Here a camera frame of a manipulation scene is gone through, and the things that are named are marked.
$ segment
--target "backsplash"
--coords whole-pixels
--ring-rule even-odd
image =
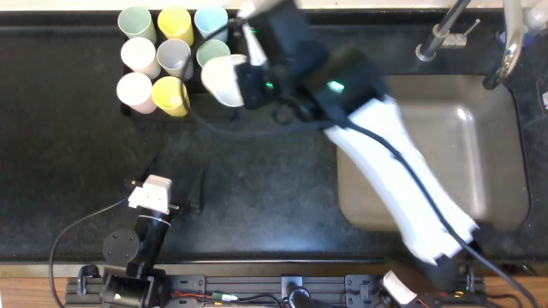
[[[221,3],[226,8],[236,9],[244,0],[0,0],[0,10],[119,10],[140,5],[149,9],[162,9],[178,4],[188,9]],[[347,8],[448,8],[456,0],[300,0],[306,9]],[[538,0],[521,0],[524,7],[531,7]],[[501,0],[473,0],[469,8],[500,8]]]

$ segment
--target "faucet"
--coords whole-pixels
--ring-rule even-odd
[[[451,34],[450,29],[470,4],[470,1],[458,0],[444,19],[434,26],[426,42],[417,46],[415,54],[421,61],[432,61],[436,57],[436,50],[439,48],[458,48],[466,45],[467,35],[479,24],[479,21],[476,21],[464,34]],[[506,23],[506,47],[504,48],[502,62],[494,69],[494,73],[485,77],[483,81],[483,86],[487,90],[496,88],[512,73],[520,58],[521,47],[523,46],[524,32],[521,1],[503,0],[503,6]]]

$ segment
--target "wooden floor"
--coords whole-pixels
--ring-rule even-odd
[[[540,305],[548,307],[548,277],[524,277],[519,278]],[[64,298],[66,278],[55,280],[57,292],[61,299]],[[518,292],[511,289],[500,278],[486,278],[487,292],[489,294],[512,293],[521,298],[526,307],[532,307],[522,298]],[[50,293],[50,285],[47,278],[0,278],[0,308],[56,308]],[[494,300],[503,307],[517,307],[512,299]]]

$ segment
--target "green light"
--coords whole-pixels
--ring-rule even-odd
[[[333,91],[340,93],[344,90],[344,86],[336,81],[330,81],[327,83],[327,86]]]

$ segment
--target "stainless steel sink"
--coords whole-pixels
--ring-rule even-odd
[[[529,197],[512,95],[482,76],[391,76],[413,142],[449,195],[474,219],[504,231],[526,218]],[[366,178],[337,153],[339,204],[354,225],[396,230]]]

